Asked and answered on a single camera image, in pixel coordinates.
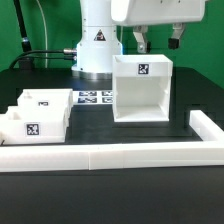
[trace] open white box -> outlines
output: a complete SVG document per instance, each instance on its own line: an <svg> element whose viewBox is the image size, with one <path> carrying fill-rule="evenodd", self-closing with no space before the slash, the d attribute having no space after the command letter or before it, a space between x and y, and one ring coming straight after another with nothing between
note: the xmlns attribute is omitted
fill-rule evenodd
<svg viewBox="0 0 224 224"><path fill-rule="evenodd" d="M164 55L115 55L114 121L169 121L172 70Z"/></svg>
<svg viewBox="0 0 224 224"><path fill-rule="evenodd" d="M0 127L5 145L64 142L65 109L58 108L53 112L43 108L29 111L17 106L8 107Z"/></svg>
<svg viewBox="0 0 224 224"><path fill-rule="evenodd" d="M64 107L66 118L70 117L73 106L72 89L24 89L17 99L18 106L32 109L33 107L58 108Z"/></svg>

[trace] black table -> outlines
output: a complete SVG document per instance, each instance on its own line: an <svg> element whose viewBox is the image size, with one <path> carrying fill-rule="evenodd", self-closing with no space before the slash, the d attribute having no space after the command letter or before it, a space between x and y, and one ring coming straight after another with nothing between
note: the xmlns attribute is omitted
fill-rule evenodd
<svg viewBox="0 0 224 224"><path fill-rule="evenodd" d="M25 88L112 87L72 77L68 69L5 70L0 113ZM190 110L202 110L224 129L223 102L223 89L193 69L175 68L170 122L117 124L111 105L76 106L64 144L199 141L188 125ZM0 223L223 223L223 189L222 166L2 173Z"/></svg>

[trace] green background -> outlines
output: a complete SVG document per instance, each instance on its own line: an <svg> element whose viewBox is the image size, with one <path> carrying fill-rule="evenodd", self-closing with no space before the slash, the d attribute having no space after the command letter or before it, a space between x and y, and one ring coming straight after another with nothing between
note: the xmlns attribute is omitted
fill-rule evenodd
<svg viewBox="0 0 224 224"><path fill-rule="evenodd" d="M32 48L44 49L44 27L36 0L20 0L20 2ZM81 39L79 0L40 0L40 2L47 21L49 49L74 47ZM22 48L13 0L0 1L0 15L0 71L2 71L22 53ZM149 27L151 53L165 54L173 60L175 66L194 68L224 87L224 0L207 2L203 21L187 24L180 49L175 51L168 49L167 42L171 35L171 25ZM131 28L124 28L123 44L125 54L136 54L137 44ZM72 62L63 60L52 60L49 64L52 68L70 68L71 65ZM44 61L37 61L36 66L44 67Z"/></svg>

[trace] white cardboard box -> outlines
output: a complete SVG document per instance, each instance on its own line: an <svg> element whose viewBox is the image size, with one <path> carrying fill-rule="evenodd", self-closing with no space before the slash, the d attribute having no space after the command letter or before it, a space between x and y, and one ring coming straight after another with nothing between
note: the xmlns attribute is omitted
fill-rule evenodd
<svg viewBox="0 0 224 224"><path fill-rule="evenodd" d="M53 112L43 108L8 107L0 127L5 145L64 142L67 128L65 109L58 108Z"/></svg>
<svg viewBox="0 0 224 224"><path fill-rule="evenodd" d="M114 121L169 121L172 69L164 55L114 56Z"/></svg>

